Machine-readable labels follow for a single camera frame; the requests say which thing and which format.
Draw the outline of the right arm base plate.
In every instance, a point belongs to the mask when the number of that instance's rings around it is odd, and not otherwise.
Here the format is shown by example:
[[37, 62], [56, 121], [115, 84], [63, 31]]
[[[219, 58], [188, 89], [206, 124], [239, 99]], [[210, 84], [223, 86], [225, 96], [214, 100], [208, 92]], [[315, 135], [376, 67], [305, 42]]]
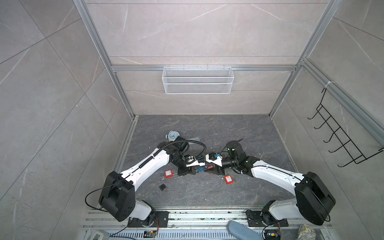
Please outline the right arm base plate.
[[288, 227], [288, 221], [283, 219], [281, 221], [270, 220], [268, 217], [262, 216], [262, 211], [246, 210], [246, 218], [249, 227]]

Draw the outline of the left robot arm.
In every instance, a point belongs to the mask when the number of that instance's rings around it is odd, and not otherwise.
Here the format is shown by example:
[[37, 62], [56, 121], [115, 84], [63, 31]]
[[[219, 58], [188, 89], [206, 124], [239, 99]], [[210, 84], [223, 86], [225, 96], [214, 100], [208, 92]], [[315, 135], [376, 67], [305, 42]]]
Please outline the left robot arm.
[[187, 155], [184, 155], [189, 143], [203, 147], [203, 150], [193, 160], [199, 160], [207, 147], [204, 143], [196, 140], [186, 140], [177, 137], [171, 142], [161, 142], [146, 158], [133, 167], [118, 173], [112, 171], [106, 177], [102, 188], [91, 191], [91, 193], [101, 191], [99, 197], [99, 207], [91, 206], [85, 197], [85, 203], [93, 210], [106, 212], [112, 215], [118, 222], [127, 218], [136, 219], [145, 227], [149, 227], [156, 220], [156, 210], [145, 201], [136, 200], [136, 191], [158, 169], [167, 165], [174, 164], [183, 174], [193, 174], [190, 167], [187, 167]]

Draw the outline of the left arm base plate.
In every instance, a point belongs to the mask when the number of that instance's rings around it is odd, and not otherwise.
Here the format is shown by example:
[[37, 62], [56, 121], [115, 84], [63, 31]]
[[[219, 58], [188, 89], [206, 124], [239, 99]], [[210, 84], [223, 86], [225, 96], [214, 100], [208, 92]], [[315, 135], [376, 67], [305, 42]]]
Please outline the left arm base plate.
[[128, 227], [129, 228], [166, 228], [169, 221], [169, 212], [168, 211], [159, 211], [155, 212], [150, 216], [151, 222], [147, 220], [142, 221], [135, 218], [129, 218]]

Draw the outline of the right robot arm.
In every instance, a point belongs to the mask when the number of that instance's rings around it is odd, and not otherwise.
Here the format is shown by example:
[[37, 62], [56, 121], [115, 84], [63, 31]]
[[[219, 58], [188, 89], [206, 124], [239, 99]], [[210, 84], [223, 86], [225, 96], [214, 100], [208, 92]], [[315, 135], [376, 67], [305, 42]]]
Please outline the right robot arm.
[[266, 226], [289, 218], [305, 219], [317, 226], [331, 220], [330, 213], [336, 200], [313, 172], [294, 173], [248, 156], [239, 141], [228, 142], [223, 151], [209, 153], [204, 160], [212, 165], [208, 169], [210, 173], [223, 175], [226, 169], [232, 169], [237, 174], [270, 182], [294, 195], [289, 200], [271, 200], [263, 207], [261, 219]]

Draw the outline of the blue padlock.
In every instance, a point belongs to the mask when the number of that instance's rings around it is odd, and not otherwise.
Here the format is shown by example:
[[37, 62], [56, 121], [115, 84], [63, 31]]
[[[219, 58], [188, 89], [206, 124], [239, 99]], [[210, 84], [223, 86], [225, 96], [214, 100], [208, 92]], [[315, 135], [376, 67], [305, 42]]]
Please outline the blue padlock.
[[197, 173], [203, 172], [206, 168], [205, 167], [199, 167], [196, 169]]

